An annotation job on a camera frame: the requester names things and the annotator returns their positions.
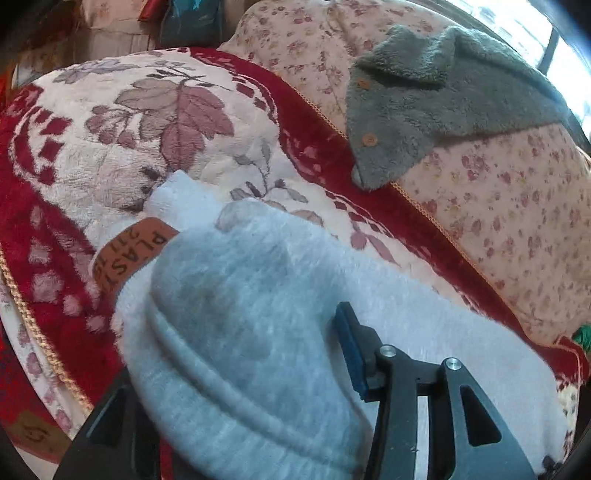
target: teal fabric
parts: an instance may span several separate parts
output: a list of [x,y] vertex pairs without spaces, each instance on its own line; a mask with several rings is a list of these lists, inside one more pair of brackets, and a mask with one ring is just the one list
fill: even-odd
[[223,41],[223,2],[171,0],[162,23],[160,46],[219,47]]
[[[396,25],[351,71],[347,131],[356,160],[353,180],[377,189],[444,141],[556,122],[568,127],[571,115],[544,75],[485,33],[448,27],[422,37]],[[367,133],[377,137],[376,145],[364,145]]]

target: window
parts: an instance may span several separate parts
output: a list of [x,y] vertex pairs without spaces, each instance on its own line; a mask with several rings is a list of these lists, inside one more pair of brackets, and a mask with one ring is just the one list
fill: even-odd
[[529,63],[537,67],[544,56],[552,24],[527,0],[449,0],[484,23]]
[[585,135],[591,138],[591,72],[562,38],[550,63],[548,79],[564,96]]
[[[547,75],[591,140],[591,66],[528,0],[415,1],[428,8],[441,6],[433,9],[468,28],[482,28],[507,42],[527,63]],[[471,17],[477,20],[476,26],[468,20]]]

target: red fabric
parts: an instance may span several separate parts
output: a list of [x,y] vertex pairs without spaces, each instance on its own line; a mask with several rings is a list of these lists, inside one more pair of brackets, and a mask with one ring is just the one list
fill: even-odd
[[[409,250],[428,261],[435,271],[450,281],[468,300],[491,318],[507,325],[517,332],[550,364],[557,377],[579,384],[581,378],[589,375],[589,366],[582,350],[568,339],[561,344],[570,350],[542,347],[532,343],[525,335],[519,321],[487,282],[462,258],[446,237],[407,199],[393,187],[387,186],[372,193],[356,188],[350,180],[353,156],[346,139],[325,123],[320,115],[288,84],[275,74],[247,61],[214,50],[194,48],[191,54],[201,61],[224,67],[237,75],[244,74],[255,84],[264,85],[267,104],[277,109],[281,127],[280,141],[289,153],[298,172],[309,182],[317,183],[329,190],[333,201],[336,196],[346,198],[363,217],[381,223]],[[80,230],[54,205],[49,205],[26,181],[13,173],[8,154],[8,143],[13,137],[19,121],[37,122],[41,117],[48,120],[52,113],[35,106],[41,89],[26,87],[11,104],[0,124],[0,245],[4,250],[8,266],[17,282],[24,300],[30,306],[38,325],[73,379],[92,401],[97,401],[107,390],[121,368],[121,362],[113,345],[110,331],[91,333],[85,319],[93,315],[110,318],[112,311],[107,302],[98,305],[85,290],[85,284],[76,273],[74,262],[58,236],[69,238],[77,248],[87,254],[93,249]],[[51,135],[59,134],[69,125],[69,119],[53,119],[41,133],[48,135],[44,155],[55,158],[61,148]],[[15,142],[18,162],[30,173],[50,184],[53,176],[46,171],[36,173],[29,165],[30,151],[26,141],[27,129],[19,130],[21,135]],[[317,157],[312,161],[303,153],[312,146]],[[317,173],[314,164],[321,166]],[[31,215],[41,212],[42,220],[34,226]],[[32,281],[35,274],[41,274],[46,267],[31,265],[28,253],[31,242],[37,239],[51,248],[51,266],[65,281],[62,295],[73,293],[82,301],[82,312],[78,316],[65,316],[61,302],[56,304],[34,301]]]
[[168,8],[168,0],[148,0],[139,14],[140,22],[160,22]]
[[[0,124],[0,246],[23,299],[32,310],[41,331],[58,352],[70,375],[90,400],[96,402],[121,370],[121,361],[113,346],[113,333],[109,330],[90,333],[86,329],[85,318],[101,314],[108,319],[112,315],[112,309],[104,299],[97,308],[93,307],[85,284],[77,274],[72,258],[61,248],[56,232],[77,242],[85,253],[92,255],[94,250],[76,225],[57,206],[45,202],[28,182],[13,174],[8,156],[9,141],[19,120],[28,115],[25,123],[29,122],[40,110],[34,106],[34,102],[41,91],[34,85],[23,89],[11,105],[10,111],[14,116],[5,115]],[[41,111],[39,115],[46,116],[47,113]],[[47,128],[61,130],[69,122],[68,119],[53,119]],[[15,153],[20,164],[35,174],[25,127],[15,139]],[[54,150],[55,147],[48,147],[46,151],[51,152],[54,158]],[[47,168],[39,176],[41,181],[47,183],[53,179],[53,175],[46,179],[45,172],[51,173],[51,170]],[[31,215],[35,208],[42,214],[38,229],[31,224]],[[75,294],[82,300],[82,311],[78,316],[66,317],[61,302],[51,304],[34,301],[33,276],[42,274],[47,269],[44,265],[32,265],[28,260],[33,239],[51,248],[52,255],[55,256],[51,267],[65,283],[63,294]]]
[[[0,323],[0,423],[7,433],[10,425],[16,423],[19,415],[24,411],[33,413],[47,424],[59,429],[58,424],[49,415],[45,405],[29,383]],[[38,452],[32,452],[27,445],[21,445],[18,439],[11,437],[11,440],[16,446],[33,455],[39,455]],[[59,460],[46,456],[45,459],[50,462]]]

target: wooden button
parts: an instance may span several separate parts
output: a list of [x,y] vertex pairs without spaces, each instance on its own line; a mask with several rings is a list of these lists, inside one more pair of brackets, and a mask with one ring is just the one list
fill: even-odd
[[378,137],[373,133],[365,134],[361,141],[366,147],[375,147],[378,144]]
[[369,90],[370,83],[368,79],[358,79],[357,86],[362,88],[363,90]]

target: green fabric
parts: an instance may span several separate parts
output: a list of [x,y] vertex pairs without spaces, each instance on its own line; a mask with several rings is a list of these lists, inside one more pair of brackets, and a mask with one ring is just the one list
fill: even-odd
[[[558,90],[506,44],[461,27],[422,37],[396,25],[351,71],[353,181],[377,189],[444,141],[557,122],[568,128],[570,116]],[[377,137],[375,146],[364,145],[368,133]]]
[[591,325],[583,325],[573,335],[573,340],[577,342],[585,353],[591,352]]

